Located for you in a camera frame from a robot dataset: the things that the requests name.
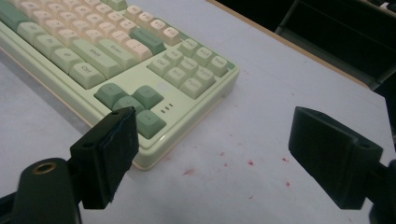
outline white table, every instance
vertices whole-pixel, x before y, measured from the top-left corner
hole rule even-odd
[[[324,112],[395,159],[385,99],[203,0],[135,0],[240,67],[233,92],[148,172],[132,168],[84,223],[369,223],[340,210],[290,155],[294,107]],[[89,127],[0,52],[0,197]]]

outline keyboard frame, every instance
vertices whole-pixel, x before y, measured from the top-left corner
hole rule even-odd
[[[182,39],[189,37],[180,30],[179,32]],[[141,64],[144,64],[147,67],[152,59],[159,57],[158,55],[164,54],[169,48],[177,49],[179,45],[180,43],[170,47],[165,44],[165,51],[154,55],[152,58],[142,62]],[[97,102],[87,102],[77,92],[70,91],[73,90],[72,88],[66,88],[67,86],[74,86],[78,84],[70,76],[65,74],[64,71],[53,64],[49,59],[47,59],[38,50],[27,43],[17,33],[12,31],[1,21],[0,49],[13,61],[18,63],[28,74],[30,74],[35,80],[37,80],[41,85],[49,90],[55,97],[57,97],[89,126],[92,127],[105,115],[111,112],[98,100],[96,100]],[[226,60],[228,61],[229,71],[226,75],[224,75],[224,79],[220,83],[214,84],[218,86],[213,88],[212,91],[206,90],[202,96],[198,97],[196,99],[197,104],[190,111],[188,111],[188,113],[185,114],[181,120],[174,124],[170,130],[160,138],[159,141],[156,141],[150,147],[150,149],[139,148],[139,153],[136,155],[133,161],[133,164],[137,169],[149,170],[155,166],[155,164],[157,164],[158,161],[160,161],[161,158],[163,158],[197,123],[199,123],[200,120],[202,120],[216,105],[218,105],[224,99],[225,96],[227,96],[232,91],[239,74],[239,68],[233,63],[230,63],[228,59]],[[94,88],[98,88],[107,82],[111,82],[112,79],[113,78],[99,84]],[[139,134],[139,143],[141,140],[143,140],[142,138],[144,137]],[[159,147],[161,148],[161,153],[158,153],[157,151],[155,153],[160,155],[152,156],[153,150]]]

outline green keyboard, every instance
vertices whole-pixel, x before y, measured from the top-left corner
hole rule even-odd
[[[239,73],[125,0],[0,0],[0,48],[90,125],[133,106],[141,170],[214,108]]]

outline red stain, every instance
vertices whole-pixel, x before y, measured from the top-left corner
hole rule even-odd
[[[186,171],[183,175],[192,175],[194,173],[194,169],[190,169]]]

